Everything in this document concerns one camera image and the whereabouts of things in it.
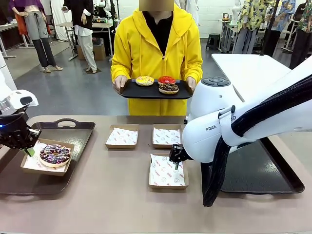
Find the donut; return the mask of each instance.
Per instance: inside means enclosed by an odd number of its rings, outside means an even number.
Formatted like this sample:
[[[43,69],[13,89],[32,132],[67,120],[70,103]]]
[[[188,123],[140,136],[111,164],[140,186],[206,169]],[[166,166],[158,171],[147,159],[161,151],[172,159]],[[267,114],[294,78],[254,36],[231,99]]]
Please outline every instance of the donut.
[[[70,159],[70,149],[62,145],[47,145],[40,151],[40,162],[47,167],[61,167]]]
[[[151,86],[154,84],[154,79],[151,77],[138,77],[136,78],[136,83],[140,86]]]
[[[176,83],[176,79],[172,78],[172,77],[161,77],[158,79],[158,84],[175,84]]]
[[[159,86],[159,91],[162,94],[177,94],[179,92],[179,87],[176,84],[161,84]]]

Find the floral shirt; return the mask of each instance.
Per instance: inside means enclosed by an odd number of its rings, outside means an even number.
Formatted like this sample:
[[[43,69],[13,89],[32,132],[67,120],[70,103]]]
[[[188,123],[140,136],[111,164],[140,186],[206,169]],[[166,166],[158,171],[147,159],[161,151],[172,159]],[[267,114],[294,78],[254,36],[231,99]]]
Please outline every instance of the floral shirt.
[[[245,0],[238,22],[238,30],[243,25],[251,31],[258,29],[264,22],[268,6],[273,3],[274,0]]]
[[[277,23],[276,29],[277,31],[282,32],[291,16],[291,14],[294,14],[296,6],[296,0],[283,0],[282,1],[282,7],[278,15],[281,15],[282,13],[286,13],[283,17],[279,19],[279,22]]]
[[[307,33],[308,29],[308,20],[312,15],[312,0],[308,0],[306,7],[304,8],[301,21],[298,25],[298,28]]]

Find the donut box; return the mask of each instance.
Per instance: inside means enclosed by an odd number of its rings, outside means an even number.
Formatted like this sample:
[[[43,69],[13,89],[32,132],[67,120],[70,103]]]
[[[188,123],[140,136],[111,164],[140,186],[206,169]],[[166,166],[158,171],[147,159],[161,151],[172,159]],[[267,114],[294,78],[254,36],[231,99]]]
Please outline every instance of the donut box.
[[[35,173],[35,174],[43,174],[43,175],[50,175],[50,176],[64,176],[66,174],[68,168],[69,168],[70,163],[71,163],[72,154],[74,152],[75,145],[69,144],[69,143],[60,142],[60,141],[47,140],[47,139],[38,139],[38,141],[40,143],[44,143],[44,144],[47,144],[47,145],[54,145],[54,144],[62,145],[62,146],[65,146],[66,148],[70,149],[70,159],[69,159],[68,163],[65,165],[64,171],[63,172],[55,171],[56,168],[49,168],[47,170],[43,170],[43,169],[42,170],[37,170],[37,169],[25,168],[24,166],[25,166],[28,154],[25,154],[25,156],[23,158],[23,161],[21,162],[21,165],[20,165],[21,169],[25,173]]]
[[[137,146],[138,134],[138,124],[114,124],[110,126],[105,145],[108,149],[133,150]]]
[[[185,162],[178,171],[169,162],[169,154],[150,154],[149,187],[162,190],[185,190],[189,186],[189,174]]]
[[[181,124],[154,124],[152,143],[155,149],[171,149],[173,144],[180,145]]]

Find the white pants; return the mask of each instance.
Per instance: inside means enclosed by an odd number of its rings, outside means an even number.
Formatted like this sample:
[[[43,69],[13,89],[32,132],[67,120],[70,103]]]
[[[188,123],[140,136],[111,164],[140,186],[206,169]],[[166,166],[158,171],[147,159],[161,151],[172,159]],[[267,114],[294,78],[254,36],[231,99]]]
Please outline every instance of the white pants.
[[[78,43],[81,46],[84,58],[87,60],[89,67],[91,67],[92,71],[96,71],[97,64],[94,60],[92,35],[85,37],[78,35]]]

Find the yellow hoodie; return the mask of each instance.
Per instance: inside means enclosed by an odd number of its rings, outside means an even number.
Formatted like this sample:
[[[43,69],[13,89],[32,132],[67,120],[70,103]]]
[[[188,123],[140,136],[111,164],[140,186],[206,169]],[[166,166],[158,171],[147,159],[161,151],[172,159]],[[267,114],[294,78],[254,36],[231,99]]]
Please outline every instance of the yellow hoodie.
[[[138,9],[119,25],[115,36],[115,54],[111,68],[112,80],[123,75],[128,79],[139,76],[171,76],[197,82],[203,72],[198,27],[191,14],[174,8],[174,19],[165,56]],[[129,114],[134,116],[185,116],[186,100],[129,99]]]

